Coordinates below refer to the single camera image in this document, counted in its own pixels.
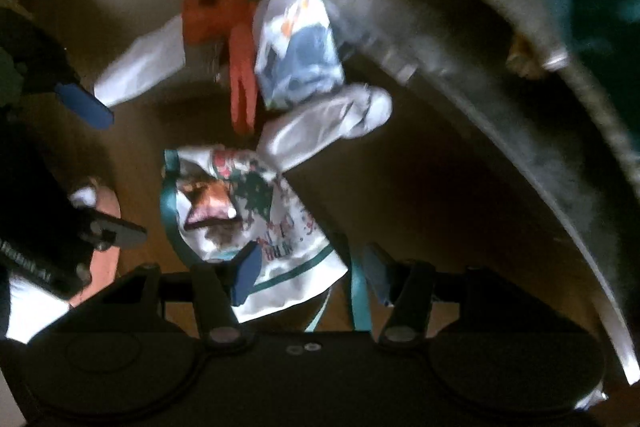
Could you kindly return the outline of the white paper sheet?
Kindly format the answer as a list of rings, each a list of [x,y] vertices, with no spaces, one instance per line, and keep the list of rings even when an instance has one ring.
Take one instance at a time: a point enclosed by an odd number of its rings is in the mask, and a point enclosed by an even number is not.
[[[148,92],[175,75],[186,64],[182,16],[134,40],[117,60],[107,66],[93,85],[94,96],[113,107]]]

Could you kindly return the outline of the white christmas gift bag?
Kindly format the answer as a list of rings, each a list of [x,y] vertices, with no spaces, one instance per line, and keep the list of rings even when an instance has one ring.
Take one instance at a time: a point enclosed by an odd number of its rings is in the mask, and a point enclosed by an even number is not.
[[[372,329],[366,279],[346,236],[317,220],[283,174],[252,150],[165,150],[160,217],[186,267],[230,262],[248,243],[259,246],[256,280],[232,307],[240,322],[329,296],[348,277],[352,326]]]

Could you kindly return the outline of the orange foam net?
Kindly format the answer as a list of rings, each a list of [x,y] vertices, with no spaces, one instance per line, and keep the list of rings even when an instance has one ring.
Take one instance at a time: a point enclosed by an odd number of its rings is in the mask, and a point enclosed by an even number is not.
[[[256,122],[255,8],[250,0],[183,0],[181,12],[186,44],[221,41],[227,45],[231,122],[240,135],[253,134]]]

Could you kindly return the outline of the crumpled white tissue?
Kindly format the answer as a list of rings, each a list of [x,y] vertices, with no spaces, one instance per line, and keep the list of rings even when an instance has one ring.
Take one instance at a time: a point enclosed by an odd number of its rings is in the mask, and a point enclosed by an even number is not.
[[[287,172],[333,144],[366,135],[390,119],[390,94],[368,84],[349,84],[314,98],[265,124],[257,154],[280,172]]]

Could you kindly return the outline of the blue white crumpled wrapper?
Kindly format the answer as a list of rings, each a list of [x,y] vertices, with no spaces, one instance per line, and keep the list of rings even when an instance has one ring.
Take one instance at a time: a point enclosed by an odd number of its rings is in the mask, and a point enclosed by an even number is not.
[[[343,86],[323,0],[262,0],[253,32],[254,72],[268,109],[288,110]]]

